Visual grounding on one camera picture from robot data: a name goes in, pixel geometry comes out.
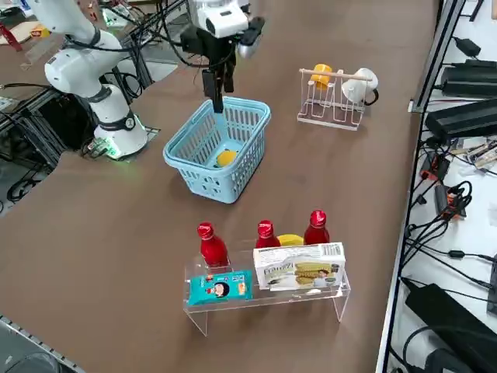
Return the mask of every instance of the blue snack package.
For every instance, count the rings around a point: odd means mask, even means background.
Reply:
[[[239,270],[226,274],[192,277],[188,305],[252,299],[252,272]]]

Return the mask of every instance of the red bottle cap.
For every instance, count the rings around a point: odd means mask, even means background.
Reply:
[[[269,220],[262,220],[257,226],[257,233],[262,239],[268,239],[274,234],[273,223]]]
[[[326,214],[324,211],[316,210],[311,214],[311,225],[316,228],[322,228],[326,224]]]
[[[214,228],[208,222],[200,223],[196,229],[201,239],[209,239],[214,235]]]

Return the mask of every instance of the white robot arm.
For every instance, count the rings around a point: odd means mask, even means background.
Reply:
[[[105,142],[109,157],[118,159],[142,149],[148,140],[147,131],[130,110],[123,93],[116,86],[99,81],[123,57],[123,53],[118,52],[122,49],[118,39],[94,27],[75,0],[27,1],[49,31],[62,33],[74,42],[45,64],[50,84],[88,101],[99,119],[95,138]],[[208,57],[209,65],[185,63],[206,68],[202,71],[204,93],[213,100],[214,111],[220,113],[223,111],[221,90],[234,90],[236,57],[233,43],[238,44],[242,57],[250,57],[259,43],[264,19],[249,17],[249,0],[188,1],[193,24],[181,35],[182,49]],[[159,36],[171,43],[167,27],[164,28],[167,37]],[[171,46],[184,61],[174,44]]]
[[[121,49],[118,39],[99,30],[85,18],[75,0],[28,0],[35,16],[49,31],[94,47]],[[134,116],[123,93],[99,78],[114,68],[122,53],[71,45],[58,51],[46,64],[48,82],[65,93],[86,99],[99,119],[95,137],[106,143],[107,155],[118,159],[147,143],[147,131]]]

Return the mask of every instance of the red bottle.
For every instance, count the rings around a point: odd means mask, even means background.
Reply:
[[[7,27],[5,27],[2,23],[0,23],[0,35],[3,35],[11,47],[13,47],[16,51],[20,52],[23,50],[23,47],[21,47],[21,44],[19,44],[16,37],[14,37],[10,30],[7,29]]]
[[[202,253],[205,264],[209,267],[227,267],[229,266],[228,251],[223,240],[214,234],[211,223],[200,223],[196,229],[202,243],[200,252]]]
[[[257,233],[259,233],[259,238],[255,244],[257,249],[281,246],[280,241],[274,236],[273,223],[271,221],[262,220],[257,226]]]
[[[304,245],[315,245],[317,243],[328,243],[329,233],[326,229],[326,214],[324,211],[312,211],[311,223],[304,234]]]

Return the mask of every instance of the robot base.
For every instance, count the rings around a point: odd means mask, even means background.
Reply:
[[[98,153],[106,149],[106,155],[112,159],[140,151],[148,142],[148,133],[137,115],[134,119],[136,124],[131,131],[106,131],[98,126],[94,132],[92,151]]]

